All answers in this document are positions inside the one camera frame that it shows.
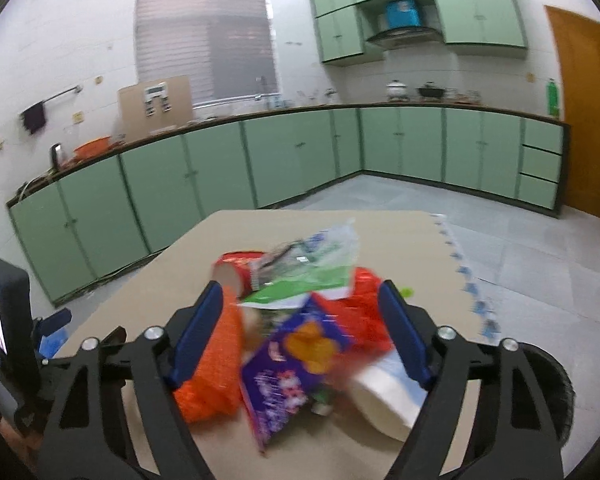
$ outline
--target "window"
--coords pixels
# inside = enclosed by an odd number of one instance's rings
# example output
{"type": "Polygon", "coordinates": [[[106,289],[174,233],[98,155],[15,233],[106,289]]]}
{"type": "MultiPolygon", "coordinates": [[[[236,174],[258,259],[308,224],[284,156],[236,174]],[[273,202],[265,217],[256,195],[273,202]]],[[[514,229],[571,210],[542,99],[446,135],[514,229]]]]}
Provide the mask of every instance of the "window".
{"type": "Polygon", "coordinates": [[[137,0],[136,65],[140,81],[188,75],[194,104],[276,93],[266,0],[137,0]]]}

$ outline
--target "blue gripper pad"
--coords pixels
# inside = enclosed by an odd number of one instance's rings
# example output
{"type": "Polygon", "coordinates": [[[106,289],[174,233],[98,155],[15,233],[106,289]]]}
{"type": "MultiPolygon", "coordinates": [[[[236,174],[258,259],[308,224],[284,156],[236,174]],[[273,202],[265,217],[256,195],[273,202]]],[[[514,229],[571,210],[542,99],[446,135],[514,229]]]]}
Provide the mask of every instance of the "blue gripper pad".
{"type": "MultiPolygon", "coordinates": [[[[417,381],[425,390],[429,390],[433,374],[427,364],[427,345],[407,314],[409,306],[400,296],[393,283],[384,282],[380,286],[378,290],[378,307],[407,375],[417,381]]],[[[435,325],[430,318],[429,322],[430,326],[427,326],[427,332],[432,329],[435,330],[435,325]]]]}
{"type": "Polygon", "coordinates": [[[210,282],[195,306],[195,314],[173,348],[171,370],[164,381],[173,389],[188,381],[198,367],[211,334],[222,314],[222,287],[210,282]]]}

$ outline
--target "paper towel roll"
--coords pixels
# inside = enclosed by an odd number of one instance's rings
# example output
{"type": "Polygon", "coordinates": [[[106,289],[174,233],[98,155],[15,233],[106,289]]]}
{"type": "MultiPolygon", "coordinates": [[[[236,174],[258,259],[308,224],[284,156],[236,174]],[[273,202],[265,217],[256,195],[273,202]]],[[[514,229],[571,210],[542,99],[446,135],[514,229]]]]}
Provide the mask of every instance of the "paper towel roll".
{"type": "Polygon", "coordinates": [[[427,392],[408,377],[395,350],[353,377],[347,392],[376,430],[402,442],[427,397],[427,392]]]}

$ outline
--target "beige tabletop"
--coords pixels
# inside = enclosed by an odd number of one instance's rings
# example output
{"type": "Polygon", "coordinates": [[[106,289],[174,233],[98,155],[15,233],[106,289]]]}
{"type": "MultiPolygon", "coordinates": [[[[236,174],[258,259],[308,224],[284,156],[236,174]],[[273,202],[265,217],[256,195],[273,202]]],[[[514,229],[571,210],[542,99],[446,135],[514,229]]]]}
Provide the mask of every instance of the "beige tabletop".
{"type": "MultiPolygon", "coordinates": [[[[423,212],[394,211],[221,211],[148,264],[71,336],[59,355],[73,354],[88,336],[102,338],[125,327],[133,340],[151,325],[164,325],[173,313],[192,305],[208,282],[214,261],[226,252],[267,250],[354,219],[360,238],[358,265],[398,286],[414,290],[411,303],[425,308],[437,325],[455,327],[465,338],[482,340],[482,319],[464,291],[464,276],[451,257],[453,247],[434,218],[423,212]]],[[[132,385],[124,390],[128,423],[142,466],[158,472],[142,430],[132,385]]],[[[460,465],[469,438],[478,383],[468,384],[461,419],[447,457],[447,471],[460,465]]],[[[192,435],[218,480],[381,479],[402,444],[375,430],[345,397],[331,416],[300,414],[270,446],[258,453],[243,410],[235,418],[191,427],[192,435]]]]}

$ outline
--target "drawer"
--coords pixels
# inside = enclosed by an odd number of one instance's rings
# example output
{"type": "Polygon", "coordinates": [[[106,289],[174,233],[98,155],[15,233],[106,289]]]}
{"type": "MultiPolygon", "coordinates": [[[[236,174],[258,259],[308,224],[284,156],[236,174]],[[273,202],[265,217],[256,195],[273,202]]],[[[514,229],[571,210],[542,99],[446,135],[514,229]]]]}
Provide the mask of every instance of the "drawer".
{"type": "Polygon", "coordinates": [[[542,150],[562,153],[564,129],[558,124],[525,119],[525,144],[542,150]]]}
{"type": "Polygon", "coordinates": [[[558,185],[532,176],[520,175],[518,200],[529,204],[539,205],[547,209],[555,206],[555,195],[558,185]]]}
{"type": "Polygon", "coordinates": [[[542,152],[525,146],[522,155],[521,173],[558,182],[560,180],[561,162],[562,157],[560,155],[542,152]]]}

